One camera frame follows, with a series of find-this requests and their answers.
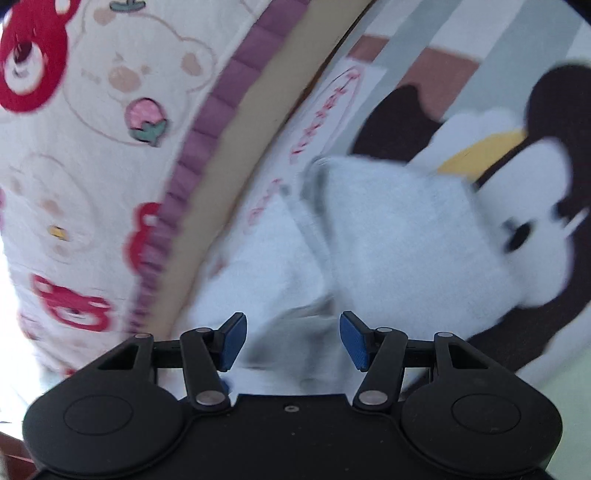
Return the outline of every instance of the black cartoon ear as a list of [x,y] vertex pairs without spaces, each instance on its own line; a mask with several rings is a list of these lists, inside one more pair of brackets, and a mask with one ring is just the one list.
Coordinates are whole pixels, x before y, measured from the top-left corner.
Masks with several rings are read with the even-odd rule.
[[565,146],[573,168],[569,195],[557,214],[574,218],[591,206],[591,69],[562,65],[547,72],[534,86],[527,106],[528,142],[555,137]]
[[395,89],[374,109],[351,153],[409,162],[429,144],[441,125],[421,107],[417,87],[405,85]]

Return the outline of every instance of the yellow patch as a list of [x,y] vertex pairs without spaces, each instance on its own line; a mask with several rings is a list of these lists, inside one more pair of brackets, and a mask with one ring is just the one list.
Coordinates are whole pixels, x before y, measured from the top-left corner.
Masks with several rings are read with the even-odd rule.
[[68,241],[68,233],[63,228],[51,225],[47,231],[51,236],[54,236],[59,240],[63,240],[64,242]]
[[476,181],[524,139],[525,132],[523,130],[493,134],[455,154],[441,165],[437,172],[461,175],[471,181]]

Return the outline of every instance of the black oval eye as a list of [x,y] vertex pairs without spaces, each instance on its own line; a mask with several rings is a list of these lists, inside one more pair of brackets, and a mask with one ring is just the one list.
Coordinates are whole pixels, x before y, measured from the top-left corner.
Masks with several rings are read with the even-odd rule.
[[511,238],[505,243],[505,253],[509,254],[520,248],[526,240],[530,237],[531,232],[534,230],[533,222],[527,222],[523,225],[516,226],[514,220],[507,220],[504,225],[505,228],[509,229],[512,233]]

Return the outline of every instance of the cartoon print blanket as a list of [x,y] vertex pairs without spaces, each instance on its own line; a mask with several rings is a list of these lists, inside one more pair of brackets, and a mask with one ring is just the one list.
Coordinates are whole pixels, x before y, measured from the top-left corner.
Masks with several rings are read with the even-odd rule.
[[141,328],[217,138],[308,1],[21,0],[7,13],[0,221],[46,365],[70,372]]
[[[523,290],[470,342],[539,381],[591,342],[589,112],[591,27],[563,0],[379,1],[269,149],[204,276],[318,156],[460,175]],[[204,322],[189,312],[184,327]]]

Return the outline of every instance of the light green fabric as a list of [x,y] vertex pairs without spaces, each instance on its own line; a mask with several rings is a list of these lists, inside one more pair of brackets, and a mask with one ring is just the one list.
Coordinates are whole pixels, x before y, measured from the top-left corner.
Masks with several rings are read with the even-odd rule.
[[562,441],[547,472],[557,480],[591,480],[591,348],[540,388],[558,408]]

